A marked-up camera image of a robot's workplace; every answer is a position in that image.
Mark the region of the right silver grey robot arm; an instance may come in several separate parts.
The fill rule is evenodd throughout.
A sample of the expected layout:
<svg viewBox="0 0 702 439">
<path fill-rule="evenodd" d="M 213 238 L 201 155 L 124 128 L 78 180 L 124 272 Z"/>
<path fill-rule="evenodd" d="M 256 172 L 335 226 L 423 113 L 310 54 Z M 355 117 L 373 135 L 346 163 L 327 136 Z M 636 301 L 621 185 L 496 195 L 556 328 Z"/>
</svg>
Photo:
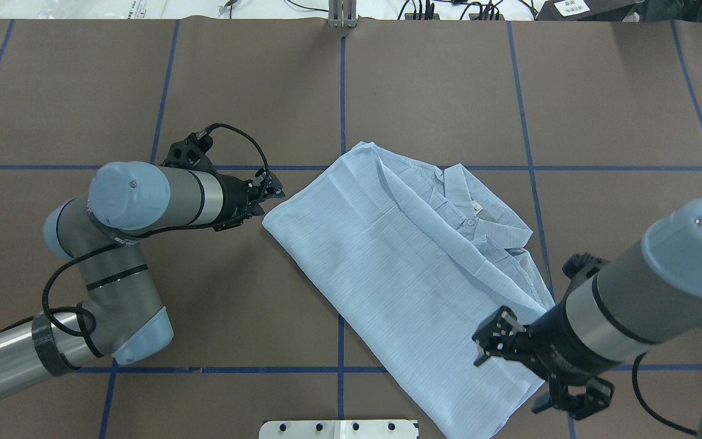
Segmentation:
<svg viewBox="0 0 702 439">
<path fill-rule="evenodd" d="M 602 374 L 632 359 L 638 403 L 675 428 L 644 403 L 637 375 L 652 347 L 702 330 L 702 198 L 655 222 L 616 260 L 576 254 L 562 271 L 570 280 L 563 300 L 535 322 L 501 306 L 480 323 L 474 366 L 495 357 L 522 364 L 548 384 L 532 411 L 579 421 L 610 406 L 615 387 Z M 682 431 L 702 438 L 702 417 Z"/>
</svg>

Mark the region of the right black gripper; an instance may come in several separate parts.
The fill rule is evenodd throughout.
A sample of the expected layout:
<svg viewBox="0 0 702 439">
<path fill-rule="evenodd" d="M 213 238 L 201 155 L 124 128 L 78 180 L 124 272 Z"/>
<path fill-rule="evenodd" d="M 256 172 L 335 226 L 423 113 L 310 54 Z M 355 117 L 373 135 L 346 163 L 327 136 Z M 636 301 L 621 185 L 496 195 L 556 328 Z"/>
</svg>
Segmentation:
<svg viewBox="0 0 702 439">
<path fill-rule="evenodd" d="M 576 421 L 611 405 L 615 386 L 600 377 L 615 362 L 592 352 L 569 325 L 566 307 L 556 305 L 535 322 L 524 325 L 508 306 L 483 320 L 472 335 L 477 346 L 473 364 L 499 357 L 518 362 L 548 384 L 532 413 L 548 409 L 567 412 Z"/>
</svg>

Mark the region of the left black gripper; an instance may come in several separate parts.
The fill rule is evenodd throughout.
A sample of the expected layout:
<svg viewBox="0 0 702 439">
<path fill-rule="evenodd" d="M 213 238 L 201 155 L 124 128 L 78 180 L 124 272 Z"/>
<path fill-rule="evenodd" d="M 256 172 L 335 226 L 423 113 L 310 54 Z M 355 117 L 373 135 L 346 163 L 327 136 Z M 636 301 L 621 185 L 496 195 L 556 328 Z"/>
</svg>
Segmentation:
<svg viewBox="0 0 702 439">
<path fill-rule="evenodd" d="M 212 222 L 216 232 L 241 226 L 246 220 L 264 216 L 261 204 L 273 198 L 284 198 L 281 181 L 271 171 L 257 171 L 253 179 L 241 180 L 225 174 L 217 176 L 223 192 L 223 204 Z"/>
</svg>

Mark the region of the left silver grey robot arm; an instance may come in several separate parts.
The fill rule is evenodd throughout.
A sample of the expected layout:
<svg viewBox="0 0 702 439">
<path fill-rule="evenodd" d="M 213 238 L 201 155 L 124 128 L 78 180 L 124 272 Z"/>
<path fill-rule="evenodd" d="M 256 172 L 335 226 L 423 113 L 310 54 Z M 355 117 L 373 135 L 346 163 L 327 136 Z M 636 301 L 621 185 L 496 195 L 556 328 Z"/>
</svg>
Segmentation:
<svg viewBox="0 0 702 439">
<path fill-rule="evenodd" d="M 96 359 L 122 365 L 167 347 L 174 332 L 140 249 L 154 235 L 222 231 L 262 216 L 283 198 L 267 167 L 242 180 L 205 170 L 111 162 L 88 192 L 44 223 L 48 247 L 64 259 L 41 293 L 41 310 L 0 331 L 0 400 L 78 372 Z"/>
</svg>

